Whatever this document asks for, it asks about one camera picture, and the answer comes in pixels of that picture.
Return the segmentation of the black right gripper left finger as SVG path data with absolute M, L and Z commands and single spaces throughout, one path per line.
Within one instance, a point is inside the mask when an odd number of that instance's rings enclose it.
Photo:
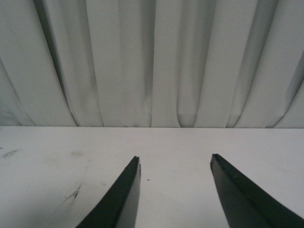
M 135 156 L 104 197 L 77 227 L 134 228 L 140 198 L 140 184 L 140 158 Z

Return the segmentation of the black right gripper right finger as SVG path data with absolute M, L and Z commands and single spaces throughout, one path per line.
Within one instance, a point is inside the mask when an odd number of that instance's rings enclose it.
M 211 172 L 231 228 L 302 228 L 304 219 L 279 203 L 219 154 Z

